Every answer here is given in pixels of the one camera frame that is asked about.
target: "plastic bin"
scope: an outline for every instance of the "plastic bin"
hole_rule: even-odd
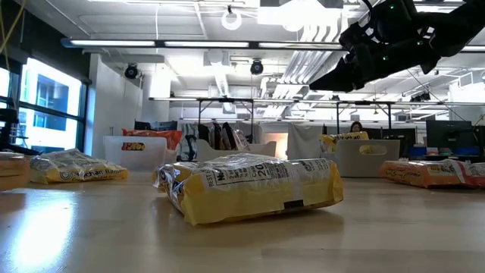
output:
[[[150,136],[105,136],[106,160],[131,171],[153,171],[164,164],[167,140]]]

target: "ceiling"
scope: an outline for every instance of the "ceiling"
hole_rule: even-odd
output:
[[[221,16],[226,8],[193,3],[183,5],[128,5],[114,2],[91,2],[88,0],[35,0],[28,1],[27,9],[66,36],[81,39],[156,39],[155,18],[158,21],[158,39],[210,39],[210,40],[264,40],[296,41],[302,38],[302,31],[290,32],[281,25],[258,24],[259,0],[246,1],[244,5],[235,3],[233,10],[241,11],[242,25],[237,30],[228,30],[221,24]],[[351,23],[364,15],[367,8],[361,6],[347,14]],[[485,44],[485,32],[474,39],[473,44]],[[177,80],[172,84],[177,94],[191,89],[208,89],[215,85],[214,75],[207,74],[202,66],[205,50],[186,49],[110,49],[108,58],[113,58],[111,66],[123,70],[127,64],[115,61],[117,57],[128,55],[163,55]],[[261,79],[269,74],[281,75],[291,62],[294,52],[232,50],[236,57],[235,68],[227,75],[230,85],[260,86]],[[261,59],[264,74],[252,76],[249,66],[252,59]],[[386,99],[397,98],[403,93],[416,89],[421,83],[430,83],[437,96],[445,99],[447,83],[456,80],[455,75],[465,74],[470,67],[477,70],[485,67],[485,55],[460,54],[444,58],[438,64],[440,72],[423,75],[413,68],[392,75],[384,80],[368,83],[365,88],[354,91],[359,98],[371,98],[380,94]],[[150,71],[153,67],[145,66]]]

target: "table surface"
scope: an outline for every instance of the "table surface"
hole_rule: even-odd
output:
[[[485,193],[345,180],[310,212],[193,227],[149,175],[0,193],[1,272],[485,272]]]

